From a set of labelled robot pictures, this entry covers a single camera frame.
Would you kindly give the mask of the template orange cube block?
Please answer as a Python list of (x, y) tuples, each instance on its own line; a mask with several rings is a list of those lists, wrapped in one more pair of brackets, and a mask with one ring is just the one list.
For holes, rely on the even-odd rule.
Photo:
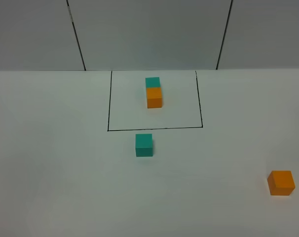
[(146, 88), (147, 93), (147, 108), (161, 108), (162, 107), (162, 90), (161, 87)]

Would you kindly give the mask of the template teal cube block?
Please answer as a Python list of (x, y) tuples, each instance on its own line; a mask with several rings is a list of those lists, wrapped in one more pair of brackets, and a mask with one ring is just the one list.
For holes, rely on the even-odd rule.
[(156, 88), (161, 87), (159, 77), (145, 78), (146, 88)]

